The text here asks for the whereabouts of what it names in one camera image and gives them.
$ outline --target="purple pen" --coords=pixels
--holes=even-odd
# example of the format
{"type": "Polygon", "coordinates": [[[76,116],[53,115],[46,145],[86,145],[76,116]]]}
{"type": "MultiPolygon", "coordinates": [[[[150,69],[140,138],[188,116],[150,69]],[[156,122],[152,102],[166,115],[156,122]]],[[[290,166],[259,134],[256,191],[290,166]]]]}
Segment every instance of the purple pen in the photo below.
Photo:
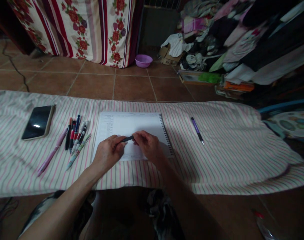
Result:
{"type": "Polygon", "coordinates": [[[56,153],[56,151],[59,149],[59,147],[61,146],[64,137],[66,135],[66,133],[68,132],[68,129],[66,128],[63,133],[60,135],[58,141],[56,142],[56,146],[54,148],[54,150],[50,153],[50,155],[46,158],[45,162],[42,164],[42,166],[39,168],[38,170],[38,177],[44,172],[44,170],[46,169],[46,167],[49,165],[50,161],[52,160],[54,154],[56,153]]]}
{"type": "Polygon", "coordinates": [[[198,129],[198,126],[196,125],[196,123],[195,123],[195,121],[194,121],[194,118],[193,118],[193,117],[191,117],[191,120],[192,120],[192,123],[193,123],[193,125],[194,125],[195,130],[196,130],[196,133],[197,133],[197,134],[198,134],[198,136],[199,136],[200,141],[201,141],[201,142],[202,142],[202,144],[204,145],[204,142],[203,142],[202,136],[201,136],[201,134],[200,134],[200,131],[199,131],[199,129],[198,129]]]}

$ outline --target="pink pen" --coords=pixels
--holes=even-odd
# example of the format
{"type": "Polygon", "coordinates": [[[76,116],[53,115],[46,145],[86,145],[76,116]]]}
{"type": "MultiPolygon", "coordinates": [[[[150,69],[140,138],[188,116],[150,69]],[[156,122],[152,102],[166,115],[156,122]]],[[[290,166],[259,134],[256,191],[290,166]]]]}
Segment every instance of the pink pen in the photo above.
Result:
{"type": "Polygon", "coordinates": [[[61,146],[61,144],[62,144],[62,142],[64,140],[64,137],[65,137],[67,131],[68,131],[67,128],[63,131],[63,133],[60,135],[58,141],[56,142],[56,146],[55,146],[54,150],[51,152],[51,154],[46,158],[45,162],[39,168],[39,170],[38,170],[38,177],[44,172],[44,170],[46,169],[46,167],[49,165],[50,161],[52,160],[54,154],[56,153],[56,151],[61,146]]]}

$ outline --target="phone case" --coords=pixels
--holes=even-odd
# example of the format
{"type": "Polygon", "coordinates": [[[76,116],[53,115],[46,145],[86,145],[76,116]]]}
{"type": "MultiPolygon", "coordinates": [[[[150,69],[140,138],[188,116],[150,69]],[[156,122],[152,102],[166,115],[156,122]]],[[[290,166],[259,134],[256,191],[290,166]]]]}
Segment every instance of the phone case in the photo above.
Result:
{"type": "Polygon", "coordinates": [[[22,132],[22,134],[21,134],[21,140],[22,140],[22,141],[29,141],[29,140],[33,140],[33,139],[43,138],[43,137],[46,137],[46,136],[49,134],[50,126],[51,126],[51,122],[52,122],[52,117],[53,117],[54,110],[55,110],[55,106],[56,106],[56,105],[52,105],[52,107],[51,107],[50,114],[49,114],[49,117],[48,117],[48,121],[47,121],[47,123],[46,123],[46,127],[45,127],[45,132],[44,132],[44,134],[43,134],[42,136],[35,137],[35,138],[22,139],[22,136],[23,136],[24,131],[25,131],[25,129],[26,129],[26,126],[25,126],[25,128],[24,128],[24,130],[23,130],[23,132],[22,132]]]}

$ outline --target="pen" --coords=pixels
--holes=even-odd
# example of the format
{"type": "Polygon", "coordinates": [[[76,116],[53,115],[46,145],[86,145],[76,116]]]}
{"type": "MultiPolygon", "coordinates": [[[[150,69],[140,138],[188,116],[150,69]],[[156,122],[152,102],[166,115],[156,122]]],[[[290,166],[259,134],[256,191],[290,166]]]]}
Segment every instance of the pen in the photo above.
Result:
{"type": "Polygon", "coordinates": [[[203,142],[202,136],[201,136],[201,134],[200,134],[200,131],[199,131],[199,129],[198,129],[198,126],[196,125],[196,123],[195,123],[195,121],[194,121],[194,118],[193,118],[193,117],[191,117],[191,120],[192,120],[192,123],[193,123],[193,125],[194,125],[195,130],[196,130],[196,133],[197,133],[197,134],[198,134],[198,136],[199,136],[200,141],[201,141],[201,142],[202,142],[202,144],[204,145],[204,142],[203,142]]]}
{"type": "Polygon", "coordinates": [[[76,140],[74,142],[74,145],[73,145],[73,148],[72,148],[72,152],[71,152],[71,155],[73,155],[73,153],[75,152],[76,150],[76,146],[78,145],[78,143],[80,142],[80,137],[82,135],[82,132],[83,132],[83,129],[85,127],[85,122],[82,123],[81,127],[80,127],[80,132],[78,133],[78,136],[76,137],[76,140]]]}
{"type": "Polygon", "coordinates": [[[124,138],[121,142],[127,142],[127,141],[132,140],[132,139],[134,139],[134,137],[130,136],[130,137],[124,138]]]}
{"type": "Polygon", "coordinates": [[[39,170],[38,170],[38,177],[44,172],[44,170],[46,169],[46,167],[49,165],[50,161],[52,160],[54,154],[56,153],[56,151],[61,146],[61,144],[62,144],[62,142],[64,140],[64,137],[65,137],[67,131],[68,131],[67,128],[63,131],[63,133],[60,135],[58,141],[56,142],[56,146],[55,146],[54,150],[50,153],[50,155],[46,158],[45,162],[39,168],[39,170]]]}
{"type": "Polygon", "coordinates": [[[79,125],[80,125],[80,115],[78,115],[78,118],[76,120],[76,124],[75,124],[75,131],[74,131],[74,137],[73,137],[73,142],[75,142],[76,137],[78,136],[78,131],[79,131],[79,125]]]}
{"type": "Polygon", "coordinates": [[[86,136],[86,138],[83,140],[82,144],[79,146],[79,148],[76,150],[75,154],[72,156],[71,160],[69,161],[65,171],[69,170],[69,168],[72,166],[74,160],[77,158],[79,155],[80,151],[84,147],[84,145],[88,142],[89,138],[91,137],[91,133],[86,136]]]}
{"type": "Polygon", "coordinates": [[[80,136],[79,143],[78,143],[78,145],[76,145],[76,149],[78,149],[79,146],[81,145],[81,143],[83,141],[83,138],[85,136],[86,130],[88,129],[89,125],[90,125],[90,121],[86,121],[85,126],[84,126],[83,131],[82,131],[82,134],[80,136]]]}
{"type": "Polygon", "coordinates": [[[72,151],[72,148],[73,148],[73,137],[74,137],[74,131],[75,131],[75,120],[73,120],[72,122],[72,130],[71,130],[71,136],[70,136],[70,153],[72,151]]]}
{"type": "Polygon", "coordinates": [[[67,131],[67,134],[66,134],[65,150],[68,150],[69,146],[70,146],[71,127],[72,127],[72,118],[70,118],[70,122],[69,122],[69,125],[68,125],[68,131],[67,131]]]}

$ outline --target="worksheet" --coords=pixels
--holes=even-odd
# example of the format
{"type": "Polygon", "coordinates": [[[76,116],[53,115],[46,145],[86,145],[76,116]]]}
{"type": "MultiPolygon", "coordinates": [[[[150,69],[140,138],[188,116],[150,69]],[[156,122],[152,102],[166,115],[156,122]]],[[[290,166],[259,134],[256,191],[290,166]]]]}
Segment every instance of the worksheet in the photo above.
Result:
{"type": "MultiPolygon", "coordinates": [[[[101,112],[94,149],[96,151],[99,143],[113,134],[130,137],[140,130],[157,136],[165,156],[168,158],[173,156],[161,113],[101,112]]],[[[120,161],[146,160],[139,146],[134,145],[132,140],[127,143],[120,161]]]]}

